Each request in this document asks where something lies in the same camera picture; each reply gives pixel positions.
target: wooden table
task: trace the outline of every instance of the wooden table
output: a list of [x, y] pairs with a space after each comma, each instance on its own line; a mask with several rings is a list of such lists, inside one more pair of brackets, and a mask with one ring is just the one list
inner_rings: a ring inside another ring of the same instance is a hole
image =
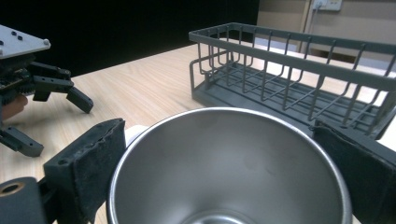
[[[191, 99], [189, 63], [196, 58], [193, 45], [73, 78], [76, 87], [94, 101], [90, 114], [67, 101], [65, 94], [53, 93], [46, 103], [30, 99], [22, 113], [4, 123], [45, 148], [41, 157], [28, 158], [0, 145], [0, 183], [23, 176], [41, 179], [46, 161], [99, 122], [123, 118], [125, 128], [150, 126], [177, 113], [204, 107]], [[395, 132], [393, 122], [380, 142], [396, 149], [396, 139], [391, 136]], [[96, 222], [107, 223], [104, 207]]]

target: gray wire rack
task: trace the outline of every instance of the gray wire rack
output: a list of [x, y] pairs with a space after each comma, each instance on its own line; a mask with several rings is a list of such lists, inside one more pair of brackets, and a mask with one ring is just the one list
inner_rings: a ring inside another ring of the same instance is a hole
[[[257, 36], [266, 38], [268, 45], [256, 45]], [[190, 64], [191, 94], [204, 105], [259, 110], [306, 133], [315, 119], [330, 120], [374, 139], [381, 137], [396, 114], [394, 45], [241, 23], [193, 31], [189, 37], [198, 43], [198, 59]], [[285, 47], [271, 47], [274, 40]], [[304, 53], [289, 50], [291, 43]], [[312, 48], [325, 49], [327, 59], [321, 62], [311, 56]], [[354, 63], [333, 59], [337, 52], [346, 51], [356, 55]], [[361, 59], [371, 54], [388, 62], [388, 67], [362, 66]], [[204, 76], [204, 81], [195, 85], [198, 76]], [[329, 83], [337, 87], [328, 90]]]

